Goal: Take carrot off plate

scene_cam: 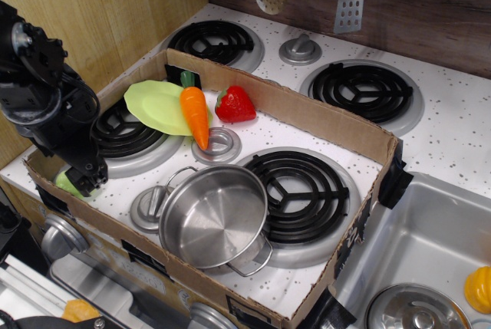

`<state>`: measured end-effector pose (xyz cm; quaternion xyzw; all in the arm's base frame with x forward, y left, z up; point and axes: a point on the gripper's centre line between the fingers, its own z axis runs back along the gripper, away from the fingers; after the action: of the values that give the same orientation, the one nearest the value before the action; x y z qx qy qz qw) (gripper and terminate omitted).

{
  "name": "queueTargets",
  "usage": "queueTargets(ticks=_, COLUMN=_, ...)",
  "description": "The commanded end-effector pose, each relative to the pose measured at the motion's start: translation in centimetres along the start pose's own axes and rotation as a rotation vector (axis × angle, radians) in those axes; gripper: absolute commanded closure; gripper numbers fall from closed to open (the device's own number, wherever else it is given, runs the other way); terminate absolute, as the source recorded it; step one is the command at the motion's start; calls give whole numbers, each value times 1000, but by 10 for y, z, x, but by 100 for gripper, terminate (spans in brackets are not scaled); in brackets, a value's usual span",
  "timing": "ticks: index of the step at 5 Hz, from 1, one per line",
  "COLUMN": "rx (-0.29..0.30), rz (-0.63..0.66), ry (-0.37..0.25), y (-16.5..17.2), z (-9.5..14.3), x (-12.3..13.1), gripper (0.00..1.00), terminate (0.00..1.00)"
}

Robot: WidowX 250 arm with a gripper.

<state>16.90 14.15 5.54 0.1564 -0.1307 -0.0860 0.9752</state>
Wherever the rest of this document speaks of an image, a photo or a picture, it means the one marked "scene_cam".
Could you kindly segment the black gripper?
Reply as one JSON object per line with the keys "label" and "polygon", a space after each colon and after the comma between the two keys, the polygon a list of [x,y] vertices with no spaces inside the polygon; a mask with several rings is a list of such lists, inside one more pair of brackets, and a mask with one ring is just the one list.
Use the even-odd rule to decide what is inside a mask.
{"label": "black gripper", "polygon": [[41,129],[37,131],[37,140],[70,166],[68,180],[82,196],[89,197],[107,182],[107,164],[99,155],[90,129],[76,129],[71,133]]}

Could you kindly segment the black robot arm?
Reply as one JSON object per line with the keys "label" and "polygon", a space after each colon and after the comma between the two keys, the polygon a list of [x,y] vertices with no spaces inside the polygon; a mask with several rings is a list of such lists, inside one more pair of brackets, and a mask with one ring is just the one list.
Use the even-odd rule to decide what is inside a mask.
{"label": "black robot arm", "polygon": [[106,183],[107,164],[92,130],[101,112],[97,95],[65,63],[59,39],[1,3],[1,110],[45,156],[68,164],[68,180],[82,196]]}

